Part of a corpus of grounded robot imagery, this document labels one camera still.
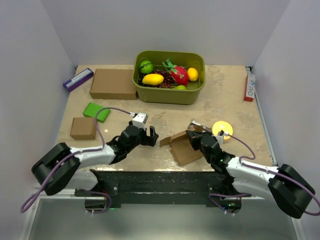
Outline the round yellow sponge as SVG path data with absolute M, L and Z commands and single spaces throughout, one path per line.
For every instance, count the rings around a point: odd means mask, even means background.
M 233 135 L 233 127 L 231 126 L 231 124 L 223 120 L 217 121 L 213 124 L 212 135 L 215 137 L 221 130 L 223 130 L 224 132 L 228 132 L 229 136 Z

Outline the yellow toy mango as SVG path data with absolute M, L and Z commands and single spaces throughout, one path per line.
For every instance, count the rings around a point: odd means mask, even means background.
M 145 85 L 157 86 L 164 81 L 164 77 L 161 74 L 150 73 L 142 78 L 142 83 Z

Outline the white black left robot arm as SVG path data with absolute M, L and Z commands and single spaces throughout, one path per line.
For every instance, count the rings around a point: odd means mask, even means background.
M 112 165 L 124 160 L 137 146 L 154 147 L 159 138 L 153 126 L 150 135 L 132 123 L 105 145 L 96 148 L 72 148 L 58 143 L 45 154 L 31 171 L 41 184 L 40 190 L 53 196 L 65 189 L 76 171 L 95 165 Z

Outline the yellow toy lemon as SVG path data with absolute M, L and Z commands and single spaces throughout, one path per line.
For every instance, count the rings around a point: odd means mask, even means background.
M 193 68 L 193 67 L 190 67 L 188 70 L 187 70 L 187 74 L 188 74 L 188 79 L 190 82 L 195 82 L 198 80 L 199 78 L 199 73 L 198 71 Z

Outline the green toy watermelon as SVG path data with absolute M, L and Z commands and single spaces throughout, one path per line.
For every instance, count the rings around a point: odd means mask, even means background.
M 147 74 L 150 74 L 152 71 L 154 70 L 154 65 L 151 61 L 149 60 L 143 60 L 141 63 L 140 63 L 140 66 L 139 66 L 139 71 L 144 74 L 144 75 L 147 75 Z

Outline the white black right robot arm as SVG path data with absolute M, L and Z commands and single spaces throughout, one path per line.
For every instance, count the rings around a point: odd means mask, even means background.
M 210 193 L 209 198 L 260 197 L 275 203 L 288 216 L 300 219 L 303 214 L 319 216 L 319 212 L 309 212 L 311 201 L 317 204 L 311 185 L 290 165 L 280 167 L 256 164 L 256 155 L 235 156 L 223 151 L 220 142 L 228 132 L 218 135 L 209 132 L 186 131 L 187 138 L 195 151 L 200 151 L 216 173 L 225 177 L 222 189 Z

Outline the small brown cardboard box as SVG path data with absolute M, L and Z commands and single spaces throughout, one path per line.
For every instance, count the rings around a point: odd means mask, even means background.
M 95 140 L 97 127 L 93 117 L 75 117 L 72 120 L 70 136 L 74 140 Z

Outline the green small box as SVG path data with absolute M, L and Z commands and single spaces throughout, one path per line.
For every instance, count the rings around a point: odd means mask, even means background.
M 84 109 L 82 114 L 84 117 L 94 118 L 96 117 L 97 113 L 99 113 L 97 116 L 97 121 L 100 123 L 104 123 L 107 117 L 109 116 L 109 114 L 111 113 L 111 110 L 107 108 L 101 111 L 101 109 L 103 108 L 104 107 L 101 105 L 98 105 L 94 102 L 90 102 L 87 105 L 87 107 Z

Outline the large closed cardboard box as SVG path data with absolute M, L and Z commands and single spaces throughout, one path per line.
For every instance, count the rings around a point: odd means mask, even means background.
M 90 95 L 98 100 L 136 100 L 132 69 L 95 70 Z

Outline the pink toy dragon fruit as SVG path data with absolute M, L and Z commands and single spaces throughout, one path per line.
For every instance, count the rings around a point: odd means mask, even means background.
M 162 65 L 177 85 L 183 85 L 185 87 L 188 85 L 189 76 L 184 67 L 173 64 L 169 59 L 163 61 Z

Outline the green toy lime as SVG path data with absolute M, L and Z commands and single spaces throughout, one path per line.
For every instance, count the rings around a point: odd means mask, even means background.
M 187 88 L 184 85 L 178 85 L 178 86 L 175 86 L 173 89 L 175 89 L 175 90 L 186 90 Z

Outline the olive green plastic bin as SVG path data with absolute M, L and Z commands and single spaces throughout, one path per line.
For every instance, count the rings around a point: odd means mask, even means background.
M 138 84 L 140 77 L 140 63 L 145 60 L 151 61 L 154 68 L 159 70 L 165 69 L 162 62 L 165 60 L 171 60 L 174 64 L 182 66 L 185 69 L 188 69 L 189 67 L 195 68 L 199 73 L 199 78 L 195 82 L 190 82 L 186 86 L 186 90 L 141 86 Z M 143 102 L 191 105 L 195 103 L 200 91 L 206 84 L 205 61 L 201 55 L 192 52 L 157 50 L 142 51 L 136 56 L 132 81 L 136 87 L 139 99 Z

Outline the dark toy grapes bunch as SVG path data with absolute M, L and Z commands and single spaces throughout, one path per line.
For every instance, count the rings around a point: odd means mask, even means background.
M 142 74 L 140 73 L 139 74 L 139 77 L 138 77 L 138 80 L 137 80 L 137 84 L 139 86 L 142 86 L 142 87 L 150 87 L 150 88 L 164 88 L 164 89 L 170 89 L 170 88 L 173 88 L 173 87 L 176 87 L 177 84 L 174 82 L 173 78 L 171 77 L 171 75 L 166 71 L 166 70 L 154 70 L 151 72 L 151 74 L 160 74 L 164 77 L 164 80 L 161 84 L 159 85 L 147 85 L 147 84 L 143 84 L 142 83 L 142 80 L 143 80 L 143 77 L 146 75 L 146 74 Z

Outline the red white toothpaste box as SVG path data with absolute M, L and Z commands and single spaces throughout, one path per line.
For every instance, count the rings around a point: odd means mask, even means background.
M 256 77 L 252 73 L 247 73 L 245 88 L 244 88 L 244 97 L 243 100 L 247 102 L 252 102 L 255 98 L 255 83 Z

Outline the brown snack wrapper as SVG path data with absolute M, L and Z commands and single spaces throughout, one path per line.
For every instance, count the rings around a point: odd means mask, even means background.
M 195 121 L 195 120 L 192 120 L 190 122 L 190 124 L 188 125 L 187 127 L 188 130 L 194 130 L 196 132 L 203 132 L 203 133 L 212 133 L 212 129 Z

